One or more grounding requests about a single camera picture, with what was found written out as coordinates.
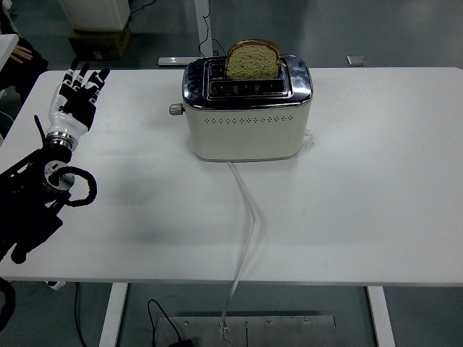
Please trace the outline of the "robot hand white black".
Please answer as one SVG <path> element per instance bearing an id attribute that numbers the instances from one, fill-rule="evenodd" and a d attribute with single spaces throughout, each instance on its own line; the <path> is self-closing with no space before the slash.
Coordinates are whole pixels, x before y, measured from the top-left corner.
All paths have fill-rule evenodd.
<path id="1" fill-rule="evenodd" d="M 48 119 L 51 126 L 48 134 L 65 133 L 74 139 L 88 132 L 96 113 L 96 102 L 110 74 L 110 69 L 93 71 L 85 63 L 78 69 L 78 59 L 74 59 L 65 72 L 61 84 L 51 101 Z"/>

